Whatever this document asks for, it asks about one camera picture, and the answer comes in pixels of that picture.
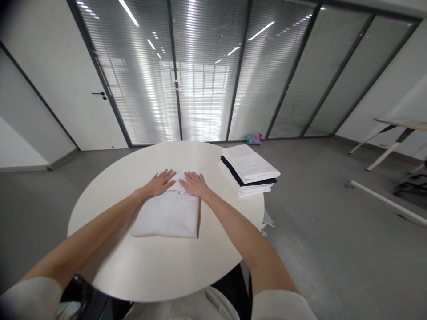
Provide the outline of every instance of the round white table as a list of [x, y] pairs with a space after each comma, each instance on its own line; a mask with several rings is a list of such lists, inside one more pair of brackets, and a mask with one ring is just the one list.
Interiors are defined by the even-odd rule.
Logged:
[[[239, 199], [218, 166], [221, 153], [222, 147], [214, 144], [177, 141], [156, 144], [125, 156], [87, 186], [71, 214], [68, 235], [166, 168], [203, 173], [208, 186], [259, 229], [264, 215], [264, 195]], [[213, 284], [242, 260], [203, 201], [196, 240], [132, 237], [130, 229], [135, 217], [112, 236], [80, 272], [107, 295], [136, 302], [178, 298]]]

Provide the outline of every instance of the stack of folded clothes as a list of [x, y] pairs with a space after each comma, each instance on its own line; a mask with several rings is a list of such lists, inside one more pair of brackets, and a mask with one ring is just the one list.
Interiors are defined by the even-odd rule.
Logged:
[[223, 149], [219, 165], [239, 197], [271, 191], [270, 187], [280, 175], [279, 171], [245, 144]]

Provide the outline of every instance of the concrete floor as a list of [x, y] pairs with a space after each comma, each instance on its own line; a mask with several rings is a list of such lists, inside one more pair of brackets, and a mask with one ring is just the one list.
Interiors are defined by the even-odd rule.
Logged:
[[[235, 143], [220, 144], [232, 146]], [[415, 162], [336, 138], [267, 141], [254, 147], [282, 175], [265, 194], [276, 228], [266, 228], [301, 293], [322, 319], [426, 319], [427, 230], [359, 189], [355, 180], [427, 218], [390, 191]], [[66, 237], [68, 219], [90, 181], [135, 151], [81, 152], [53, 172], [0, 174], [0, 292]]]

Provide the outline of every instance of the horizontal blinds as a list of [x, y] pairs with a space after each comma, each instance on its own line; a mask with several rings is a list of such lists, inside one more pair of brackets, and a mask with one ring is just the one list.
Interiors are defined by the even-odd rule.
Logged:
[[132, 144], [179, 140], [167, 2], [76, 3]]
[[269, 138], [300, 136], [368, 16], [322, 7]]
[[184, 140], [225, 140], [246, 0], [171, 0]]
[[313, 5], [254, 1], [229, 140], [265, 136], [313, 10]]
[[375, 17], [305, 136], [330, 135], [338, 129], [412, 28], [408, 21]]

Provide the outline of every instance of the folded clothing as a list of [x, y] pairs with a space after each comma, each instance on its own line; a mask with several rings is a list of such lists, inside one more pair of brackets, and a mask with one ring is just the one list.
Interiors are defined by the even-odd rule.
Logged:
[[263, 185], [263, 184], [275, 184], [277, 182], [276, 178], [271, 179], [265, 179], [261, 181], [255, 181], [248, 184], [244, 184], [243, 181], [240, 179], [239, 175], [237, 174], [236, 170], [233, 168], [230, 162], [227, 161], [227, 159], [224, 156], [221, 156], [221, 161], [225, 164], [225, 166], [230, 170], [231, 175], [233, 176], [234, 180], [239, 184], [240, 187], [243, 186], [257, 186], [257, 185]]
[[219, 163], [220, 168], [223, 170], [223, 172], [225, 173], [225, 175], [227, 176], [228, 180], [230, 180], [233, 189], [237, 192], [237, 194], [239, 195], [239, 198], [242, 198], [244, 196], [250, 196], [250, 195], [254, 195], [257, 193], [264, 193], [264, 192], [270, 192], [271, 189], [270, 187], [273, 184], [263, 184], [263, 185], [256, 185], [256, 186], [244, 186], [244, 187], [240, 187], [236, 180], [233, 178], [233, 176], [231, 175], [229, 169], [225, 166], [225, 164], [220, 161]]
[[280, 172], [246, 144], [222, 150], [244, 184], [277, 178]]
[[189, 195], [178, 182], [184, 173], [173, 178], [176, 183], [161, 195], [145, 201], [131, 230], [131, 236], [174, 236], [197, 238], [199, 198]]

